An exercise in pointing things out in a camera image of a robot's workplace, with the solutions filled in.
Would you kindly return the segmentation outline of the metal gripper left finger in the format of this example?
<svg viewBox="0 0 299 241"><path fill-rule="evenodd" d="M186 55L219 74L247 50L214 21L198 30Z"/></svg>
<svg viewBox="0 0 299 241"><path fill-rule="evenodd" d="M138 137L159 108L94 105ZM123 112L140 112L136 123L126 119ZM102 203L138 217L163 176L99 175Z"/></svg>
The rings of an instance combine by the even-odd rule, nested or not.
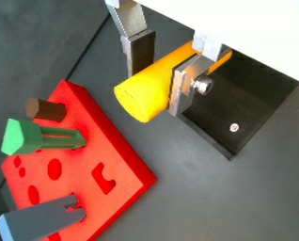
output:
<svg viewBox="0 0 299 241"><path fill-rule="evenodd" d="M140 3L135 0L104 0L120 34L128 76L154 63L156 32L147 26Z"/></svg>

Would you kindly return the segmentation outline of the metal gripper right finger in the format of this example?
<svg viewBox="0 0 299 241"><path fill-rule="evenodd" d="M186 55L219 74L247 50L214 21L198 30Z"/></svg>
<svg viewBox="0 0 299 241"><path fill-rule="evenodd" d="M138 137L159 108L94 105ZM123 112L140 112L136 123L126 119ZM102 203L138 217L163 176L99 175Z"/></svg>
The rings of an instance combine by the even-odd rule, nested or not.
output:
<svg viewBox="0 0 299 241"><path fill-rule="evenodd" d="M233 57L233 49L197 30L193 50L198 51L174 68L169 112L178 117L193 105L197 93L206 95L214 87L209 77Z"/></svg>

